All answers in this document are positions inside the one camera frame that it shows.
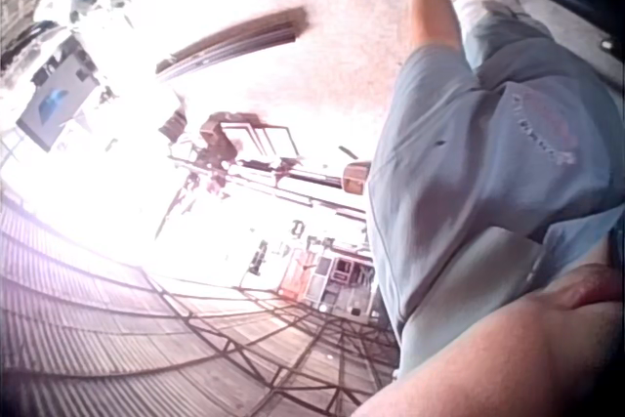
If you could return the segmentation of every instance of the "cloth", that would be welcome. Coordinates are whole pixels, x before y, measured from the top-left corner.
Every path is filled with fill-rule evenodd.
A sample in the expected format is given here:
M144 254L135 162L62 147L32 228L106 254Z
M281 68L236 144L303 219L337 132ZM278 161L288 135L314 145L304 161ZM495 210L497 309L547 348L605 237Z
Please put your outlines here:
M428 45L404 64L367 182L400 376L570 268L624 210L625 132L601 80L544 25L477 1L465 54Z

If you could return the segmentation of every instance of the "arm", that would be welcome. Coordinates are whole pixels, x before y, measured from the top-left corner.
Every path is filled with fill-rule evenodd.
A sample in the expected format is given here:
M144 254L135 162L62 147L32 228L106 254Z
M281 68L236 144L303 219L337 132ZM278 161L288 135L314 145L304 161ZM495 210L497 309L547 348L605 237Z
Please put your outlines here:
M415 49L434 43L462 51L460 26L451 0L411 0L410 15Z

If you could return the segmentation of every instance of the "skin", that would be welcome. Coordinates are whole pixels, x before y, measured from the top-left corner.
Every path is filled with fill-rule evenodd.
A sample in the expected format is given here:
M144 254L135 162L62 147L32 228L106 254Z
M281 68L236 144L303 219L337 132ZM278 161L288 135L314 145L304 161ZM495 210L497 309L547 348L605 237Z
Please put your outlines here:
M462 48L449 0L412 0L415 48ZM543 291L492 313L355 414L427 417L563 415L622 347L622 272L602 240Z

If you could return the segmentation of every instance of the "person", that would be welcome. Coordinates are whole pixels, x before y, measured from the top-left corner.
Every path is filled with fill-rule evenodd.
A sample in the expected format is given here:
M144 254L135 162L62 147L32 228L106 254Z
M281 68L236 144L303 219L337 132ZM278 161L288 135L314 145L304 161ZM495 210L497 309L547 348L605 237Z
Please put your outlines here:
M359 415L552 415L621 323L623 123L519 0L411 0L411 20L366 190L399 381ZM612 293L571 300L593 285Z

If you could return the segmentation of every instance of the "shirt sleeve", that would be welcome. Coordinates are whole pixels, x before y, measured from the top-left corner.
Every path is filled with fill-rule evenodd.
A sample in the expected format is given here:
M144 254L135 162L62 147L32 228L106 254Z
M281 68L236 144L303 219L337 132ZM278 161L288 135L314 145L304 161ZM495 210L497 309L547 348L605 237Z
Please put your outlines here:
M416 50L399 73L374 166L409 140L422 119L480 88L462 51L439 44Z

